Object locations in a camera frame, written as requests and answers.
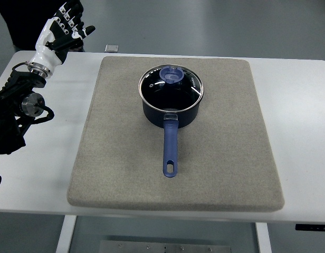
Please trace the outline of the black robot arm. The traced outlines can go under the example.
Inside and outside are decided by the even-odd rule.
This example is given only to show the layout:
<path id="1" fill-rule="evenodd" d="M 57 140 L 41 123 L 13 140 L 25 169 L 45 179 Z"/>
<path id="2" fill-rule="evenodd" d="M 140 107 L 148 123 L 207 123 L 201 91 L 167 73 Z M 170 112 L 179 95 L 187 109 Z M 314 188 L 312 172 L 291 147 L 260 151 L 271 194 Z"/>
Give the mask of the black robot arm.
<path id="1" fill-rule="evenodd" d="M 31 125 L 54 118 L 44 97 L 33 91 L 45 87 L 50 71 L 36 64 L 32 64 L 27 72 L 18 71 L 22 65 L 28 65 L 28 62 L 14 66 L 0 90 L 0 154 L 11 154 L 24 147 L 24 134 Z"/>

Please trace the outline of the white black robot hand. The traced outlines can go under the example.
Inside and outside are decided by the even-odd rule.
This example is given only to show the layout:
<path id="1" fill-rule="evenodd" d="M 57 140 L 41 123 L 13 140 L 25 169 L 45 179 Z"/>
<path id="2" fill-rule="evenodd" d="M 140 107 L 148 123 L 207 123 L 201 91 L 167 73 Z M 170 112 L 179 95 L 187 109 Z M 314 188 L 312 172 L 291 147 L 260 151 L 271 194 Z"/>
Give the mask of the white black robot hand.
<path id="1" fill-rule="evenodd" d="M 81 50 L 83 40 L 95 31 L 81 21 L 83 6 L 80 1 L 66 1 L 48 19 L 36 41 L 36 53 L 28 63 L 31 72 L 50 77 L 55 68 L 64 63 L 70 50 Z"/>

